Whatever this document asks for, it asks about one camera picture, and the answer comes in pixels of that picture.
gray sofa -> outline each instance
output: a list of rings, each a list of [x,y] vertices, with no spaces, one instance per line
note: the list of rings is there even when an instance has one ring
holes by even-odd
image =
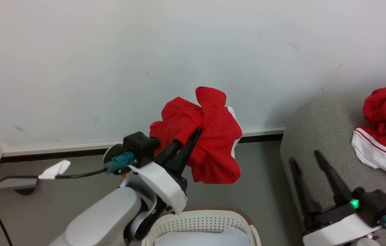
[[[386,192],[386,172],[362,164],[351,146],[352,131],[368,123],[363,117],[364,100],[370,93],[318,98],[297,112],[286,127],[281,145],[281,159],[299,207],[288,160],[295,157],[314,198],[323,208],[333,205],[333,194],[313,155],[320,150],[351,190]],[[386,231],[378,230],[378,243],[386,246]]]

green led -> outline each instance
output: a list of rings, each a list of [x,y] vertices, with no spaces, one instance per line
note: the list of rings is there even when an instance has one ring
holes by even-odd
[[[357,199],[351,199],[349,201],[349,203],[352,205],[352,207],[354,207],[354,209],[357,209],[358,206],[360,205],[360,200],[357,200]]]

laundry basket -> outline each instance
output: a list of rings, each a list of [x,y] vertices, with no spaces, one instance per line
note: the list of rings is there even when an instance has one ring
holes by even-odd
[[[241,210],[232,207],[189,207],[180,215],[164,215],[152,226],[141,246],[154,246],[155,240],[168,232],[220,233],[228,226],[245,232],[251,246],[261,246],[252,221]]]

